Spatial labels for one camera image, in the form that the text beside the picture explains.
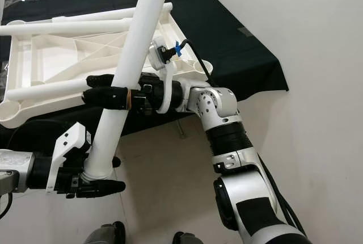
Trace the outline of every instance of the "black tablecloth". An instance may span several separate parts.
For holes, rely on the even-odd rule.
[[[278,59],[218,0],[166,0],[173,3],[171,15],[203,59],[213,64],[212,77],[219,86],[233,90],[238,100],[259,91],[288,90]],[[12,20],[42,20],[98,11],[134,7],[137,0],[39,0],[13,3],[3,11],[2,24]],[[0,38],[0,61],[7,60],[10,37]],[[41,116],[78,120],[91,132],[96,129],[101,109],[77,107]],[[164,124],[183,115],[130,114],[123,134]]]

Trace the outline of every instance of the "tiled floor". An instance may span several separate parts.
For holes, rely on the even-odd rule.
[[[175,122],[121,138],[117,155],[123,163],[115,171],[126,182],[121,199],[115,194],[66,200],[44,191],[16,196],[0,220],[0,243],[82,243],[98,226],[116,220],[126,224],[128,244],[169,244],[179,230],[205,244],[241,243],[220,222],[217,175],[200,121],[190,116],[181,125],[185,139]]]

